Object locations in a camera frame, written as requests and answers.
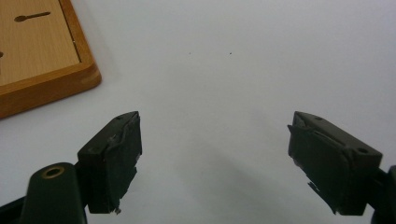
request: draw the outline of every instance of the wooden board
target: wooden board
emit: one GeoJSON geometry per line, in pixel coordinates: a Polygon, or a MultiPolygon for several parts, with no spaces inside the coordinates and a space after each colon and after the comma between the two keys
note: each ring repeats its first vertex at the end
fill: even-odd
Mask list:
{"type": "Polygon", "coordinates": [[[100,81],[70,0],[0,0],[0,118],[100,81]]]}

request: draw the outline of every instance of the wooden tray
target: wooden tray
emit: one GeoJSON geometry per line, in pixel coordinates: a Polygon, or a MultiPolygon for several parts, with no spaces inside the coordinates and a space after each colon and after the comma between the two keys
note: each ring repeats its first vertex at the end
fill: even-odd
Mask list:
{"type": "Polygon", "coordinates": [[[0,0],[0,118],[100,82],[70,0],[0,0]]]}

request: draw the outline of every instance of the white table surface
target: white table surface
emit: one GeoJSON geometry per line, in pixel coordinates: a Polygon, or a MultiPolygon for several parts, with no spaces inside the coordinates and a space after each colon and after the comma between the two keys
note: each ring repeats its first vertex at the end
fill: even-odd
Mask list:
{"type": "Polygon", "coordinates": [[[322,116],[396,164],[395,1],[72,2],[103,82],[0,120],[0,204],[138,110],[122,213],[89,223],[370,223],[371,207],[334,216],[306,185],[286,125],[322,116]]]}

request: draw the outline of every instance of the white surface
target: white surface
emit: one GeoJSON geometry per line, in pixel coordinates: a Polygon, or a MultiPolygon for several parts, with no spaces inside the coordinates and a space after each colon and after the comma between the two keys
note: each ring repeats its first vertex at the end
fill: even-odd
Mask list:
{"type": "Polygon", "coordinates": [[[143,156],[122,213],[89,223],[369,223],[334,216],[287,154],[295,110],[396,164],[394,1],[74,0],[96,89],[0,120],[0,204],[76,162],[118,114],[143,156]]]}

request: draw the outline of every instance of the slot in wooden board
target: slot in wooden board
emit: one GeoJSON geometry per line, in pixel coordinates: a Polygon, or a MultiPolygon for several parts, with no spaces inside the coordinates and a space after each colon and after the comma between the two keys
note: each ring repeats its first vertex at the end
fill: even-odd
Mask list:
{"type": "Polygon", "coordinates": [[[69,0],[0,0],[0,118],[100,81],[69,0]]]}

